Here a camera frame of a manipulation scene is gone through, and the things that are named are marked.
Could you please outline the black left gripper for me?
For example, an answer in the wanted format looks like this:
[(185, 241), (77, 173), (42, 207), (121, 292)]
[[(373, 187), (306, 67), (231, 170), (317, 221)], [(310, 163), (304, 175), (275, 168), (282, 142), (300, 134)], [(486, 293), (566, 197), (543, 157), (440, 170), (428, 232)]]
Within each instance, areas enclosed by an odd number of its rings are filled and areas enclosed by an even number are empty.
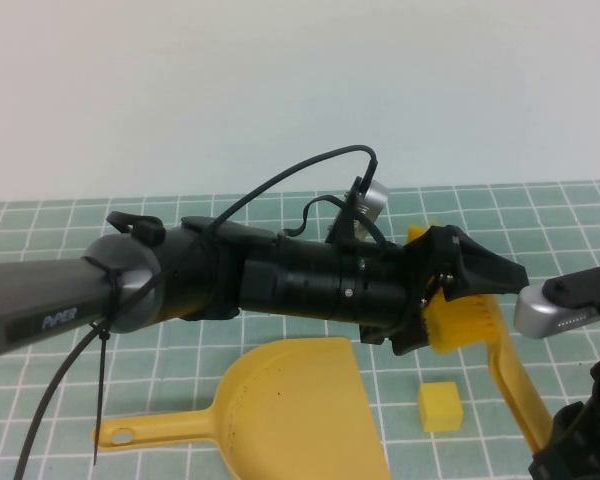
[[(374, 345), (388, 340), (397, 356), (429, 344), (423, 310), (442, 288), (446, 301), (517, 294), (524, 288), (522, 265), (488, 250), (459, 227), (431, 227), (406, 244), (382, 234), (366, 242), (339, 233), (337, 247), (353, 256), (353, 321), (360, 340)], [(447, 274), (453, 279), (443, 286)]]

